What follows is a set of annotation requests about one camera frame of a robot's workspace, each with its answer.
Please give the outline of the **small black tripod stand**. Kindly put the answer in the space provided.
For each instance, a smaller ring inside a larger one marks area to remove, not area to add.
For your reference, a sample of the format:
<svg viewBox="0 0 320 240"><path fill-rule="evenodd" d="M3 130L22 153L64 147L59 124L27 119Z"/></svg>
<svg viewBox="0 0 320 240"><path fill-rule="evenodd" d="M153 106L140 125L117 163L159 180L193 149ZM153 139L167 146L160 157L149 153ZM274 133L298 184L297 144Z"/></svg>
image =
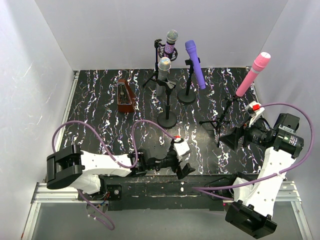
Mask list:
<svg viewBox="0 0 320 240"><path fill-rule="evenodd" d="M230 121L229 120L225 120L225 117L227 115L227 112L229 110L229 108L233 105L234 102L238 102L240 99L239 96L234 95L232 97L229 98L225 98L226 100L226 105L225 108L223 109L223 112L221 113L221 115L215 119L215 120L206 120L206 121L200 121L199 124L203 125L203 124L211 124L211 126L213 127L214 130L216 130L217 133L217 143L216 146L219 148L220 147L220 134L221 134L221 127L225 124L229 124Z"/></svg>

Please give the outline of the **black round-base stand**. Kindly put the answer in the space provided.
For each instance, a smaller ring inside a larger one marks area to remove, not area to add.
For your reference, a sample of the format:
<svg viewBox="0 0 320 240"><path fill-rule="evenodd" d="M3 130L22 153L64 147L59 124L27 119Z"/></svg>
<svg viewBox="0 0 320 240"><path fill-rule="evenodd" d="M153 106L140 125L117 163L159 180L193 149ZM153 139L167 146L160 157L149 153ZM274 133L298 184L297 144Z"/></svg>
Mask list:
<svg viewBox="0 0 320 240"><path fill-rule="evenodd" d="M188 79L186 81L186 87L180 90L177 94L177 99L183 104L192 104L196 100L196 93L191 91L192 76L194 73L194 65L191 59L185 60L185 64L189 66Z"/></svg>
<svg viewBox="0 0 320 240"><path fill-rule="evenodd" d="M162 87L165 87L165 94L166 94L166 105L165 111L161 112L157 117L157 123L164 129L171 129L177 124L177 116L175 113L171 111L171 104L170 104L170 96L173 89L176 87L176 83L173 81L167 80L160 80L157 79L156 83Z"/></svg>

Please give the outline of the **pink microphone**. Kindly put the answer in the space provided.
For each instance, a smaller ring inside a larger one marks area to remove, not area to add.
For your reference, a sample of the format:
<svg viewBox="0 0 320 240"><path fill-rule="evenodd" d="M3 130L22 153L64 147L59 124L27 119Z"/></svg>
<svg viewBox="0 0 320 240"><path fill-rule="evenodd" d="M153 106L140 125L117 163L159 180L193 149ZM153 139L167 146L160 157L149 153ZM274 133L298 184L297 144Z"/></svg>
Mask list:
<svg viewBox="0 0 320 240"><path fill-rule="evenodd" d="M244 80L238 87L238 89L235 92L235 95L239 98L241 98L248 88L251 86L251 84L255 81L257 78L258 74L266 68L268 65L269 61L271 59L271 55L267 52L261 52L256 59L253 61L253 64L245 76Z"/></svg>

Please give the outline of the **purple plastic microphone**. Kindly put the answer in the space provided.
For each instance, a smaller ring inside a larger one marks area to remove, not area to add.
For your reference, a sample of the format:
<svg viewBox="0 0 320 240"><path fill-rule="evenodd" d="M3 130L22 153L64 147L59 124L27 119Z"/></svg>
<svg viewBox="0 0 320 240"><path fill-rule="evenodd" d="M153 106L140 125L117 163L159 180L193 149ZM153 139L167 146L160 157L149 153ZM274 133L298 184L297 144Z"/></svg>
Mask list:
<svg viewBox="0 0 320 240"><path fill-rule="evenodd" d="M193 40L186 41L185 50L187 51L189 58L192 61L193 71L197 80L197 84L201 90L204 90L206 88L206 83L202 73L195 42Z"/></svg>

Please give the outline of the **silver microphone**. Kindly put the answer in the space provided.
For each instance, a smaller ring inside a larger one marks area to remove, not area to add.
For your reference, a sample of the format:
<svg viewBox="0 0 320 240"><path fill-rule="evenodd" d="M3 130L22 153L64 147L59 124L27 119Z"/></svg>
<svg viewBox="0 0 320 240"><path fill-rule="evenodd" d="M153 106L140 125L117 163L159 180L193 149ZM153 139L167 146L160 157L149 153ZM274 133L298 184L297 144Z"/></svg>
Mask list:
<svg viewBox="0 0 320 240"><path fill-rule="evenodd" d="M157 64L158 66L158 80L165 81L167 74L171 68L171 60L168 57L162 57ZM156 84L156 96L159 97L164 91L164 86Z"/></svg>

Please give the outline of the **purple glitter microphone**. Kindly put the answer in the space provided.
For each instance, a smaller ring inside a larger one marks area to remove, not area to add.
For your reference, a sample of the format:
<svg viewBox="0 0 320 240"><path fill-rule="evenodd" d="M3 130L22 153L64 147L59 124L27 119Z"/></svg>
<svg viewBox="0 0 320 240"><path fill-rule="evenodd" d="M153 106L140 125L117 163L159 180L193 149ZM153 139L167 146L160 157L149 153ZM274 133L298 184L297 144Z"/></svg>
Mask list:
<svg viewBox="0 0 320 240"><path fill-rule="evenodd" d="M178 32L174 29L170 30L166 35L166 43L160 52L161 57L167 57L171 61L175 61L178 57L178 51L175 49L175 43L178 39Z"/></svg>

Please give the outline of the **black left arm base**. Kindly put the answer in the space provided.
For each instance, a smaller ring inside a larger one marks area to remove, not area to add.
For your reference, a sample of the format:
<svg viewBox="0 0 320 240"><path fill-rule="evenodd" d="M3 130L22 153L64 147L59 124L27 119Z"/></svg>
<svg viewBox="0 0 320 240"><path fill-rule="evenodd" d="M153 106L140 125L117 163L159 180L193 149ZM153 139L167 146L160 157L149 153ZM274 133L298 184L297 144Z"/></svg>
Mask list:
<svg viewBox="0 0 320 240"><path fill-rule="evenodd" d="M119 201L122 199L122 190L120 184L107 184L101 189L101 199L104 201Z"/></svg>

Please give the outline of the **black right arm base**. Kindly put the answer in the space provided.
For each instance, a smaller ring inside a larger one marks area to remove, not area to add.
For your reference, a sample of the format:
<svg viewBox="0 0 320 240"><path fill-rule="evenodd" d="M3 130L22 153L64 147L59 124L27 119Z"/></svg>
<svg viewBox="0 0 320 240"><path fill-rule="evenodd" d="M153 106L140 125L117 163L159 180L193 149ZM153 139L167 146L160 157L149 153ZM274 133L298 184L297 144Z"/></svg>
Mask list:
<svg viewBox="0 0 320 240"><path fill-rule="evenodd" d="M223 186L231 186L236 180L236 175L226 175L219 177L213 181L210 181L204 185L205 188L211 188L211 187L223 187ZM220 189L220 190L211 190L210 193L219 195L222 197L234 198L234 190L232 188L230 189Z"/></svg>

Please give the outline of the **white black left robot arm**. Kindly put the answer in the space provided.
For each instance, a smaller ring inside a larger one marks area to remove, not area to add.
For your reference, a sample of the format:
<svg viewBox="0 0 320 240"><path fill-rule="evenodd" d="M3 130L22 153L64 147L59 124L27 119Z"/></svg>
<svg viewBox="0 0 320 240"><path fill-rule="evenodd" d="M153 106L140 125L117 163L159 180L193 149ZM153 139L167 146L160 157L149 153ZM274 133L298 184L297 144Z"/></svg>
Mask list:
<svg viewBox="0 0 320 240"><path fill-rule="evenodd" d="M150 152L142 148L137 155L136 166L124 168L118 163L132 165L135 161L134 153L116 155L115 160L112 160L107 154L83 151L79 145L73 144L47 157L46 187L50 190L73 187L92 195L103 190L102 175L140 177L148 171L158 172L162 168L171 168L180 180L195 171L189 163L181 167L182 160L173 148L163 159L151 157Z"/></svg>

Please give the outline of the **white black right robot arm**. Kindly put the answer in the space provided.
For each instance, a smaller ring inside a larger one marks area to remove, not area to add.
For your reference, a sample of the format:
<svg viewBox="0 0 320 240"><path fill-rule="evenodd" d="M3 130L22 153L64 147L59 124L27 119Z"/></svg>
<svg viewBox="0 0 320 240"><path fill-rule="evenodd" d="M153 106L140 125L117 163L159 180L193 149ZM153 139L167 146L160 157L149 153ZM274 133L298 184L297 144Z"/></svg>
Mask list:
<svg viewBox="0 0 320 240"><path fill-rule="evenodd" d="M255 239L273 234L278 226L272 217L277 194L286 176L282 170L294 164L304 147L304 139L296 135L299 121L297 116L281 113L273 128L267 129L263 117L253 117L220 138L234 151L240 138L245 147L253 143L265 148L258 182L251 183L244 175L237 175L233 182L234 200L225 216L228 223Z"/></svg>

